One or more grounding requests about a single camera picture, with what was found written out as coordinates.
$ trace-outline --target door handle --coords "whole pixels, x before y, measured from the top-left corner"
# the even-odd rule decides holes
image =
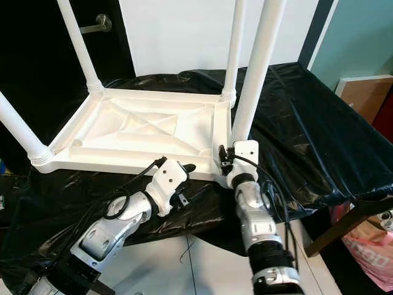
[[[112,29],[111,19],[106,14],[99,14],[96,17],[97,25],[83,26],[80,29],[82,34],[93,32],[110,32]]]

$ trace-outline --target teal wall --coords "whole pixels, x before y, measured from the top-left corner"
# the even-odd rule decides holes
[[[343,77],[392,74],[393,0],[339,0],[311,72],[332,90]]]

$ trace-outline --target pink plastic bag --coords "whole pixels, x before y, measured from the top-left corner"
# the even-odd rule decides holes
[[[336,206],[331,211],[336,223],[349,211],[349,203]],[[378,228],[374,216],[364,221],[343,237],[343,242],[363,271],[382,290],[393,290],[393,233]]]

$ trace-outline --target black door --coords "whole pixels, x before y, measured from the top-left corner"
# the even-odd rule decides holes
[[[108,33],[84,34],[98,77],[105,85],[135,76],[118,0],[71,1],[79,26],[98,14],[112,21]],[[56,0],[0,1],[0,91],[49,144],[87,95],[85,79]],[[26,173],[26,152],[0,123],[0,158]]]

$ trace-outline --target white floor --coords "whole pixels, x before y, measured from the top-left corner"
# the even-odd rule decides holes
[[[322,258],[306,257],[303,244],[309,240],[301,222],[293,221],[292,228],[306,294],[341,294]],[[251,276],[247,258],[188,236],[124,247],[100,280],[118,295],[251,295]],[[1,281],[0,294],[10,294]]]

